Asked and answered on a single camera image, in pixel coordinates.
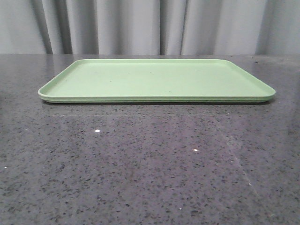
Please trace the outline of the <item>light green plastic tray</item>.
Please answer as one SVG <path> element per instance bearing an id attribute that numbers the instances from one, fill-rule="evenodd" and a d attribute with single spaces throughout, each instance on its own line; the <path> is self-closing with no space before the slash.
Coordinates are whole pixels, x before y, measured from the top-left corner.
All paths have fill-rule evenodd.
<path id="1" fill-rule="evenodd" d="M 50 103 L 260 103 L 275 93 L 220 59 L 77 60 L 38 90 Z"/>

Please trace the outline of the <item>grey pleated curtain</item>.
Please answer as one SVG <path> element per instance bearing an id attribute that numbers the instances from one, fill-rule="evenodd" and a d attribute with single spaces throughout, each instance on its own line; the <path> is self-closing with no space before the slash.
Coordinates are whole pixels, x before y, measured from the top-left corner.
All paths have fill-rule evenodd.
<path id="1" fill-rule="evenodd" d="M 298 54 L 297 0 L 3 0 L 0 51 Z"/>

